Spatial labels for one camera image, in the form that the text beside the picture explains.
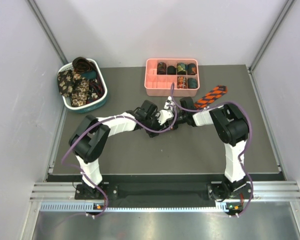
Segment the orange navy striped tie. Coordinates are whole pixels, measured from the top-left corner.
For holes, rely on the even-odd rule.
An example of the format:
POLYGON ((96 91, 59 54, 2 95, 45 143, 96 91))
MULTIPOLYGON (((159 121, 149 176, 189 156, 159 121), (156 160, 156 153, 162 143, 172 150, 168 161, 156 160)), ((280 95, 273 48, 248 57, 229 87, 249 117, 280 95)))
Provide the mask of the orange navy striped tie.
POLYGON ((205 96, 200 98, 194 103, 196 109, 204 109, 210 104, 214 103, 216 100, 224 96, 228 92, 228 88, 225 85, 217 85, 211 91, 209 91, 205 96))

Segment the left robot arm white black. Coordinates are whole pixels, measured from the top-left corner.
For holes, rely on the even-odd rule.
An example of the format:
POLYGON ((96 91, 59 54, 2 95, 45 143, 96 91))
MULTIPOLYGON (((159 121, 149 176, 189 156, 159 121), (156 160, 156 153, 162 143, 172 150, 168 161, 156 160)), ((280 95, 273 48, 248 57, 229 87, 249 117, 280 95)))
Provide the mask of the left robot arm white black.
POLYGON ((145 129, 149 137, 154 138, 170 130, 176 117, 177 111, 170 96, 161 110, 158 110, 151 101, 145 100, 135 110, 118 115, 110 117, 87 115, 69 140, 69 145, 79 162, 82 187, 87 194, 95 199, 103 194, 99 157, 109 137, 145 129))

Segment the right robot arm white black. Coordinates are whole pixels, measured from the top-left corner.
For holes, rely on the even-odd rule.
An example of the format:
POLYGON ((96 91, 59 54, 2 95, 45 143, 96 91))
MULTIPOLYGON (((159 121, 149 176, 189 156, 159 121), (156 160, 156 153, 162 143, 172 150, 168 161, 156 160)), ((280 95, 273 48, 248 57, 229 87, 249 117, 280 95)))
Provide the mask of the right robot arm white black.
POLYGON ((232 102, 199 110, 191 97, 181 98, 179 109, 175 128, 183 123, 192 127, 214 126, 224 144, 225 170, 221 184, 210 189, 210 196, 219 202, 235 198, 247 184, 244 151, 249 139, 250 124, 245 114, 232 102))

